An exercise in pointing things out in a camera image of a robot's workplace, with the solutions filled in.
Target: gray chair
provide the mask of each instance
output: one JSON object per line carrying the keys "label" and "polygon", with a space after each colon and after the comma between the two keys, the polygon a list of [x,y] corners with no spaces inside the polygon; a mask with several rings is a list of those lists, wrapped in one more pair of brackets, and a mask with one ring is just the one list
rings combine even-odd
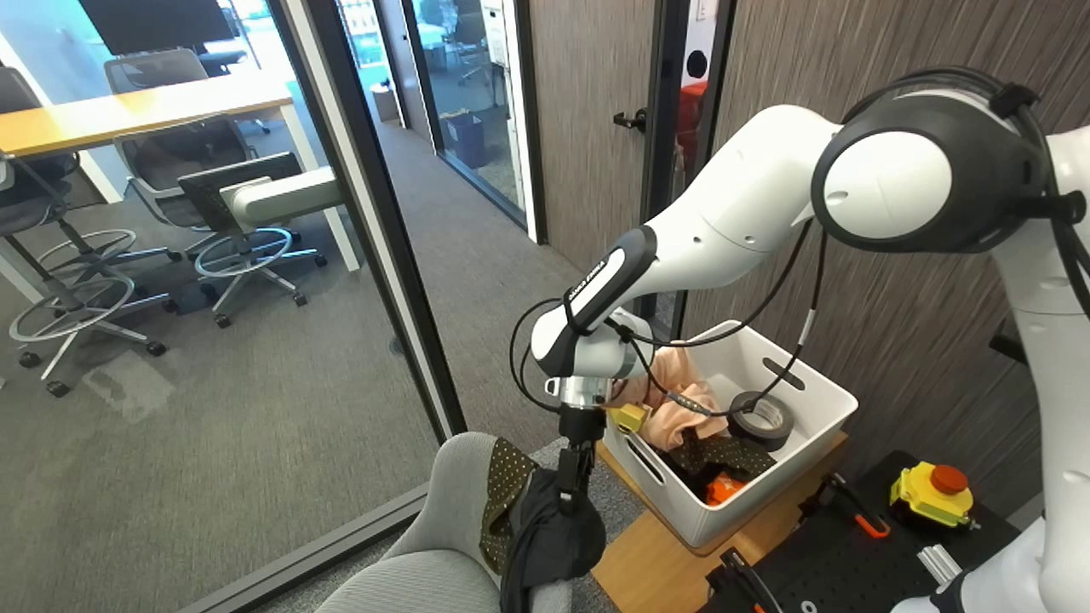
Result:
{"label": "gray chair", "polygon": [[[501,610],[501,575],[485,562],[489,453],[488,433],[459,433],[437,453],[425,507],[367,568],[332,592],[318,613],[489,613]],[[572,584],[535,588],[530,610],[572,610]]]}
{"label": "gray chair", "polygon": [[[0,112],[40,105],[18,70],[0,66]],[[60,344],[40,382],[52,397],[67,397],[67,386],[56,377],[78,339],[101,332],[124,342],[142,344],[149,355],[162,355],[159,342],[118,326],[115,317],[142,306],[169,306],[166,294],[141,297],[135,278],[118,274],[118,264],[132,256],[162,256],[162,250],[128,251],[132,232],[78,232],[66,223],[67,204],[78,199],[75,152],[47,152],[6,164],[0,191],[0,235],[9,250],[40,277],[47,297],[30,302],[9,319],[9,339],[25,344],[22,364],[40,364],[40,344]],[[18,239],[36,226],[58,226],[66,242],[44,256],[30,256]]]}
{"label": "gray chair", "polygon": [[[173,49],[173,51],[118,55],[107,62],[107,78],[111,91],[132,91],[132,90],[199,82],[208,75],[195,51]],[[203,294],[215,300],[210,315],[219,326],[233,326],[229,300],[253,277],[267,277],[281,290],[294,294],[295,306],[307,302],[307,297],[290,278],[273,274],[273,266],[290,259],[309,259],[325,266],[327,259],[318,250],[294,250],[294,235],[276,226],[268,229],[225,226],[229,210],[219,191],[195,199],[195,191],[181,187],[184,177],[203,177],[219,172],[223,175],[241,172],[253,177],[284,177],[281,159],[290,152],[273,152],[258,159],[257,149],[240,133],[235,118],[203,118],[181,129],[132,137],[132,140],[124,140],[118,149],[132,172],[128,187],[155,210],[155,218],[176,229],[203,232],[203,239],[186,250],[186,259],[195,264],[203,284]]]}

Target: wooden desk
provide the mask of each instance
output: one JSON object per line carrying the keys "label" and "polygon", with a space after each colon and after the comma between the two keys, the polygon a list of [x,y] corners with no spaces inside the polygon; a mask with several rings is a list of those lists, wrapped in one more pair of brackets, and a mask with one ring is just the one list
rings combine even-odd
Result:
{"label": "wooden desk", "polygon": [[[253,115],[253,112],[281,112],[286,133],[294,137],[299,166],[318,166],[318,152],[303,133],[303,122],[294,109],[290,91],[281,82],[257,75],[223,75],[203,82],[181,82],[162,90],[142,90],[127,97],[78,99],[66,105],[25,109],[0,115],[0,157],[22,159],[58,149],[89,149],[107,147],[141,133],[159,133],[191,126],[210,115]],[[344,271],[358,271],[354,244],[337,209],[327,209],[327,226],[341,250]]]}
{"label": "wooden desk", "polygon": [[[620,613],[702,610],[712,595],[705,575],[723,565],[719,557],[725,549],[738,549],[748,562],[771,557],[798,529],[799,506],[822,488],[822,479],[843,461],[843,450],[845,437],[822,462],[786,483],[786,492],[754,516],[736,535],[723,535],[714,551],[687,551],[667,524],[644,512],[610,541],[605,557],[588,575],[603,586]],[[635,492],[605,446],[600,446],[600,461]]]}

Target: yellow object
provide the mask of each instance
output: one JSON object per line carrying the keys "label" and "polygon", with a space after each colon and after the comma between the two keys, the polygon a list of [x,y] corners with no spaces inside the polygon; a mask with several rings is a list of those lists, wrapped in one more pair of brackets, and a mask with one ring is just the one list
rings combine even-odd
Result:
{"label": "yellow object", "polygon": [[948,529],[970,524],[966,512],[974,507],[974,492],[966,488],[963,478],[957,479],[957,474],[962,469],[943,462],[906,467],[889,488],[889,506],[904,501],[910,506],[912,516]]}
{"label": "yellow object", "polygon": [[639,433],[646,408],[644,406],[617,406],[605,411],[617,429]]}

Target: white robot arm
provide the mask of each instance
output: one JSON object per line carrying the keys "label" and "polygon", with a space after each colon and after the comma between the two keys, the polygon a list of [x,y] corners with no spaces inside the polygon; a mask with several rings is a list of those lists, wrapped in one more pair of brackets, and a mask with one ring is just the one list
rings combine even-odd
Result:
{"label": "white robot arm", "polygon": [[[974,613],[1090,602],[1090,129],[1047,140],[1028,91],[978,73],[918,73],[828,122],[798,105],[754,115],[653,223],[628,232],[562,306],[538,317],[530,355],[569,411],[605,401],[635,370],[603,326],[622,300],[730,286],[816,218],[880,251],[990,251],[1044,408],[1047,516],[948,592]],[[938,610],[910,599],[898,610]]]}

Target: white plastic bin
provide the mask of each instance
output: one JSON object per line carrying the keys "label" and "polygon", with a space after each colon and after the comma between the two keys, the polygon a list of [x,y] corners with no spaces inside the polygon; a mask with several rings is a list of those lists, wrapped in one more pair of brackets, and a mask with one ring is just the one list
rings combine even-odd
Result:
{"label": "white plastic bin", "polygon": [[[785,369],[791,359],[754,326],[744,326],[738,333],[705,347],[687,347],[687,355],[723,408],[736,393],[761,393],[771,386],[776,377],[772,369]],[[791,439],[771,453],[776,461],[771,469],[714,507],[697,501],[653,446],[617,427],[605,427],[603,443],[620,469],[690,551],[707,551],[725,533],[744,529],[748,516],[755,516],[772,494],[798,479],[805,467],[816,462],[831,450],[831,437],[858,408],[856,397],[805,361],[793,361],[791,377],[785,377],[771,397],[793,411]]]}

